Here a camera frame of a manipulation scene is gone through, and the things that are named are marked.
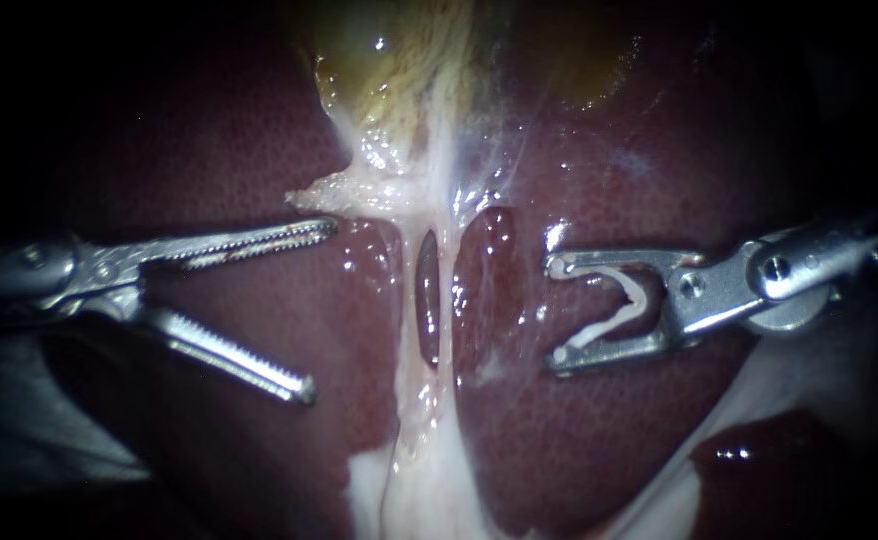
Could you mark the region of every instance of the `screw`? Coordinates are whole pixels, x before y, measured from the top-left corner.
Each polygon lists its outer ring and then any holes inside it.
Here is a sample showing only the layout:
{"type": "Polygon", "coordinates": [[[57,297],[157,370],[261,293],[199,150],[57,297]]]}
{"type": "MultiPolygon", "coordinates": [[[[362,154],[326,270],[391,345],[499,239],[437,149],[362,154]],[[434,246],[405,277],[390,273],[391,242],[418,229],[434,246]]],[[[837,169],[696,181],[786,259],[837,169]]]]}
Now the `screw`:
{"type": "Polygon", "coordinates": [[[762,273],[769,281],[782,281],[786,279],[789,277],[790,270],[789,261],[779,255],[770,257],[762,265],[762,273]]]}
{"type": "Polygon", "coordinates": [[[699,298],[705,290],[706,282],[695,272],[690,272],[679,280],[679,292],[686,298],[699,298]]]}
{"type": "Polygon", "coordinates": [[[22,250],[22,261],[33,270],[38,270],[46,264],[46,254],[42,252],[39,244],[29,244],[22,250]]]}

